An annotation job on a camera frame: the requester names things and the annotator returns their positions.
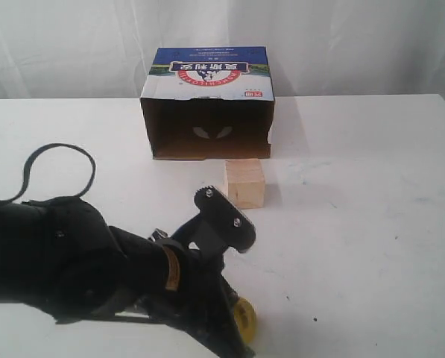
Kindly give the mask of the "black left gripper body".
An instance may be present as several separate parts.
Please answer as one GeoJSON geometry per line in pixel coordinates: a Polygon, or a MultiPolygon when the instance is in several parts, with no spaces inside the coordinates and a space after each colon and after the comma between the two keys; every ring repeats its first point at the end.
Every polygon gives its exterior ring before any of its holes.
{"type": "Polygon", "coordinates": [[[200,188],[194,203],[198,213],[172,234],[156,229],[145,238],[110,228],[132,266],[129,297],[120,302],[126,310],[166,324],[206,324],[207,293],[223,276],[224,254],[247,252],[256,229],[215,186],[200,188]]]}

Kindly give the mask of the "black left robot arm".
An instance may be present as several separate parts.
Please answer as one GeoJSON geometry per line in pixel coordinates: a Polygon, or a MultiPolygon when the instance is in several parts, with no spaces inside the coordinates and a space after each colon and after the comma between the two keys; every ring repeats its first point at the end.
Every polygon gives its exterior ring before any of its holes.
{"type": "Polygon", "coordinates": [[[109,225],[73,196],[0,201],[0,302],[25,304],[59,323],[163,324],[218,357],[253,357],[223,276],[224,253],[248,251],[250,219],[214,186],[194,196],[198,213],[173,233],[149,237],[109,225]]]}

